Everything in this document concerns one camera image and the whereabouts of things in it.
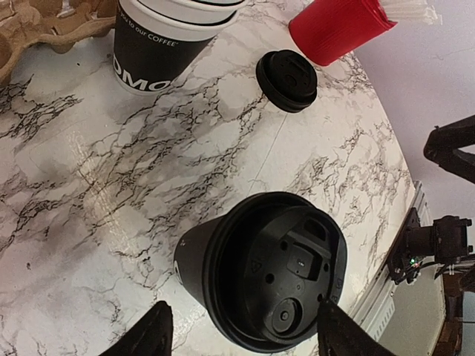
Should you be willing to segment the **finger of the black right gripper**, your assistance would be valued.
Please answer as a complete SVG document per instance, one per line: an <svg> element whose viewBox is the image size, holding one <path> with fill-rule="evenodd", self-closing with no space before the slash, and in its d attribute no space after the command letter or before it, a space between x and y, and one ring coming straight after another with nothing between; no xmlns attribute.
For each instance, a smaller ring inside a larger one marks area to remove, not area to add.
<svg viewBox="0 0 475 356"><path fill-rule="evenodd" d="M436 126L424 146L426 159L465 180L474 180L474 154L462 148L474 145L474 115L442 127Z"/></svg>

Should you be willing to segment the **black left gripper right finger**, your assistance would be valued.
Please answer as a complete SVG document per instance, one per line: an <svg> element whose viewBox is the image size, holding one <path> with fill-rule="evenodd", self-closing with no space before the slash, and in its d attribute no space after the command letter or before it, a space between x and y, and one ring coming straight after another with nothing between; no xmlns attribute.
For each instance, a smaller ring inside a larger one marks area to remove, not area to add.
<svg viewBox="0 0 475 356"><path fill-rule="evenodd" d="M388 350L369 336L331 300L318 309L318 354L336 356L384 356Z"/></svg>

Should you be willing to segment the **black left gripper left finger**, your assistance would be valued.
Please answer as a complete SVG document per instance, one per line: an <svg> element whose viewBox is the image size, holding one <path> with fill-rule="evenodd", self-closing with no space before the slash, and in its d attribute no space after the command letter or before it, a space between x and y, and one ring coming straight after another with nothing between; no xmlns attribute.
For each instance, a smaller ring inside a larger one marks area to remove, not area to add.
<svg viewBox="0 0 475 356"><path fill-rule="evenodd" d="M161 300L100 356L170 356L172 341L172 310Z"/></svg>

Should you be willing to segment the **single black paper cup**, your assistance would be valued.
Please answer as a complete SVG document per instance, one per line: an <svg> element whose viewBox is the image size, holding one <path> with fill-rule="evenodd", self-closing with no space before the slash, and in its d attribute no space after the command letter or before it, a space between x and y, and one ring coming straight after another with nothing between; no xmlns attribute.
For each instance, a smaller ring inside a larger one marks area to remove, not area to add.
<svg viewBox="0 0 475 356"><path fill-rule="evenodd" d="M214 290L218 259L226 242L226 217L216 217L189 229L174 251L174 271L185 290L203 307Z"/></svg>

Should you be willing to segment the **black plastic cup lid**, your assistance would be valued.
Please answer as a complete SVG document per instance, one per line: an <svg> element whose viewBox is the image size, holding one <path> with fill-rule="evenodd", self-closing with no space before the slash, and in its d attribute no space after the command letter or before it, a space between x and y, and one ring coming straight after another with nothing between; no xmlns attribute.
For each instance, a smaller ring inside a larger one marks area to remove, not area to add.
<svg viewBox="0 0 475 356"><path fill-rule="evenodd" d="M347 246L335 220L283 191L259 193L212 220L203 299L220 332L251 352L282 352L317 332L338 301Z"/></svg>

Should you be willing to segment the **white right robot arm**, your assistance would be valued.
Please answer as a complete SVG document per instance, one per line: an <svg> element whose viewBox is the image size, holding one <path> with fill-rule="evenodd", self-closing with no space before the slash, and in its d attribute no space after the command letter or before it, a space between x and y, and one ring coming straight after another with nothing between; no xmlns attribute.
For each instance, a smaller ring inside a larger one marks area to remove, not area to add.
<svg viewBox="0 0 475 356"><path fill-rule="evenodd" d="M449 125L435 127L424 147L424 156L444 171L474 182L474 154L462 149L474 144L474 116ZM447 215L432 225L420 225L416 209L411 208L387 257L390 279L396 284L412 283L419 272L440 265L438 278L451 266L474 261L468 244L467 228L472 220Z"/></svg>

